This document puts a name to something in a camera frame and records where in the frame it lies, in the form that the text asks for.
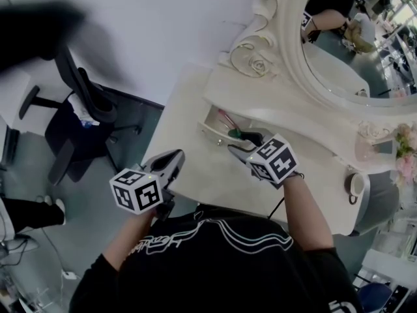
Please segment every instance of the white sneaker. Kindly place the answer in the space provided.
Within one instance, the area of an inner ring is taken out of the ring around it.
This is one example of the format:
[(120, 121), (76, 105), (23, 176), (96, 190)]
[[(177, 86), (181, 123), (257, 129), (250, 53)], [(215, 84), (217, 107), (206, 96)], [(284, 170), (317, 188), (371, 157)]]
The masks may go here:
[(49, 206), (52, 206), (52, 198), (51, 196), (45, 196), (44, 202), (47, 203)]
[(347, 40), (347, 39), (342, 39), (341, 43), (346, 46), (346, 48), (348, 48), (350, 51), (354, 50), (354, 45), (351, 41)]
[(60, 200), (59, 198), (57, 200), (55, 200), (55, 205), (58, 206), (61, 211), (64, 213), (64, 222), (62, 223), (62, 225), (66, 224), (66, 217), (65, 217), (65, 204), (62, 200)]

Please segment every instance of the office chair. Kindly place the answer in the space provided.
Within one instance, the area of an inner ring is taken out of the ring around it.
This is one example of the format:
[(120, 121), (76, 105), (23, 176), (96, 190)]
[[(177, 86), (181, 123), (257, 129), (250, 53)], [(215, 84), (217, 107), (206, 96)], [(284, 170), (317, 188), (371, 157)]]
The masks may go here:
[(67, 47), (59, 50), (55, 63), (62, 80), (77, 94), (90, 116), (100, 124), (83, 127), (68, 99), (61, 104), (39, 98), (36, 96), (39, 87), (33, 87), (21, 106), (20, 119), (30, 105), (58, 109), (45, 131), (46, 141), (56, 156), (48, 175), (50, 183), (58, 185), (65, 174), (68, 174), (73, 182), (78, 182), (91, 162), (98, 157), (107, 157), (115, 173), (119, 172), (107, 148), (106, 140), (113, 131), (131, 128), (139, 134), (141, 128), (137, 125), (115, 128), (117, 107), (105, 92), (112, 89), (91, 82), (83, 68), (76, 68)]
[(369, 283), (358, 290), (365, 313), (380, 312), (390, 300), (392, 290), (385, 284)]

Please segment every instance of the open drawer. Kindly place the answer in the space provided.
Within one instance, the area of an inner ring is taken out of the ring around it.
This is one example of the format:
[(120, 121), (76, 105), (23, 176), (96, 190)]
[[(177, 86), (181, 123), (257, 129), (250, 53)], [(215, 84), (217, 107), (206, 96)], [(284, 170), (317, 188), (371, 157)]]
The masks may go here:
[[(241, 130), (252, 126), (251, 119), (228, 112), (226, 112), (226, 115)], [(227, 134), (234, 129), (232, 122), (219, 111), (218, 107), (207, 104), (207, 109), (202, 113), (198, 122), (198, 130), (204, 134), (207, 140), (219, 146), (233, 144), (243, 148), (249, 147), (251, 145), (249, 141), (230, 137)]]

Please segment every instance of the white graphic print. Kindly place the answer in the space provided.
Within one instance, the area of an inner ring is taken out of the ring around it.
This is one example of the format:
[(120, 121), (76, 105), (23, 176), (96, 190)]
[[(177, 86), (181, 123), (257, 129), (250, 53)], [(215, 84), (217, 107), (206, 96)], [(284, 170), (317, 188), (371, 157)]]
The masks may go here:
[(257, 239), (249, 239), (233, 231), (228, 223), (224, 220), (204, 219), (197, 223), (197, 226), (190, 231), (183, 231), (174, 233), (173, 235), (162, 235), (154, 237), (148, 235), (144, 237), (130, 252), (140, 252), (145, 249), (147, 255), (163, 253), (168, 247), (173, 245), (178, 248), (183, 241), (192, 239), (204, 224), (215, 224), (220, 228), (226, 241), (235, 249), (246, 254), (257, 254), (265, 249), (272, 247), (281, 247), (283, 250), (288, 250), (293, 245), (293, 238), (289, 235), (282, 236), (276, 233), (266, 234)]
[(203, 216), (204, 211), (198, 211), (194, 213), (194, 220), (199, 220)]

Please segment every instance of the ornate mirror frame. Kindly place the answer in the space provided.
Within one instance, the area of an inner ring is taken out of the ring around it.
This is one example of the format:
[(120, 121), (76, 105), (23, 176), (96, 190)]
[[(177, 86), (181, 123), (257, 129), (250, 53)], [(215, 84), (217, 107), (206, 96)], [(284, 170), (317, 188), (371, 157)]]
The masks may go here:
[[(270, 68), (266, 70), (275, 75), (291, 75), (291, 81), (301, 90), (335, 111), (380, 123), (416, 121), (417, 95), (391, 99), (359, 97), (344, 89), (329, 89), (318, 80), (306, 61), (300, 40), (300, 24), (306, 2), (307, 0), (254, 0), (252, 9), (255, 18), (235, 40), (230, 53), (220, 56), (220, 63), (239, 70), (233, 64), (237, 50), (257, 51), (270, 63)], [(263, 71), (265, 66), (258, 59), (245, 59), (245, 63), (252, 64), (251, 68), (257, 70), (255, 76), (268, 77), (268, 73)]]

